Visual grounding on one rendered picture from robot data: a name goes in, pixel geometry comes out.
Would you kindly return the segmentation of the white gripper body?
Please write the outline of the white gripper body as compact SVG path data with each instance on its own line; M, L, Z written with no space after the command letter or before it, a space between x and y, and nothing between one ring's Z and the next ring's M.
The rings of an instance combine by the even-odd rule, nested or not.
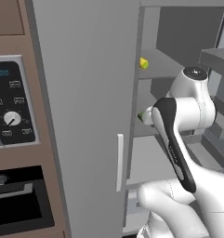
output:
M146 111L144 112L143 116L143 123L146 126L153 126L153 121L152 121L152 107L149 107L146 109Z

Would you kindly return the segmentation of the yellow corn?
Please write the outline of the yellow corn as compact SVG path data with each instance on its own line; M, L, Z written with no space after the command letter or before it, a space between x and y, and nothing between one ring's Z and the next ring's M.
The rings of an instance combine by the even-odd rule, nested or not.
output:
M149 67L149 62L144 59L144 58L141 58L139 60L139 66L142 68L142 69L147 69Z

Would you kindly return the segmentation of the grey freezer compartment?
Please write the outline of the grey freezer compartment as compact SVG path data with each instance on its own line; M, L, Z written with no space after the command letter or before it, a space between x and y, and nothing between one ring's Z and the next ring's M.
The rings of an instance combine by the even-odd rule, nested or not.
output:
M138 114L163 97L178 71L196 66L204 49L217 47L224 26L224 0L140 0L137 55L149 67L135 68L126 176L124 234L133 234L146 212L135 206L142 183L171 179L175 172L153 127Z

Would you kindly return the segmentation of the grey open freezer door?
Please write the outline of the grey open freezer door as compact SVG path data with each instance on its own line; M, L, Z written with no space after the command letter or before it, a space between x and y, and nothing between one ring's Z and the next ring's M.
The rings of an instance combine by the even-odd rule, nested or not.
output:
M200 62L210 69L210 91L217 105L216 122L204 132L202 145L224 172L224 20L217 46L203 50Z

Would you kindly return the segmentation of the grey fridge door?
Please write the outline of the grey fridge door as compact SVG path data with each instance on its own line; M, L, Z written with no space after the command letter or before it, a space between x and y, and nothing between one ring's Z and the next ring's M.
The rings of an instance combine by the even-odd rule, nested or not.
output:
M72 238L122 238L139 0L26 0ZM116 191L117 134L124 135Z

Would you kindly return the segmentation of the white microwave knob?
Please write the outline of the white microwave knob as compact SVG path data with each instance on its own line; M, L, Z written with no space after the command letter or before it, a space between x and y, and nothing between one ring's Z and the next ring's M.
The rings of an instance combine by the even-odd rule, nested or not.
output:
M8 126L17 126L21 122L21 117L17 112L7 112L4 121Z

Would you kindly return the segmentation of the brown cupboard door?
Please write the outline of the brown cupboard door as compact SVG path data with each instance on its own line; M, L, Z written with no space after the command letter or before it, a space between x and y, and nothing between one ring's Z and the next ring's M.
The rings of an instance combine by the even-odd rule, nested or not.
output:
M0 0L0 35L24 35L18 0Z

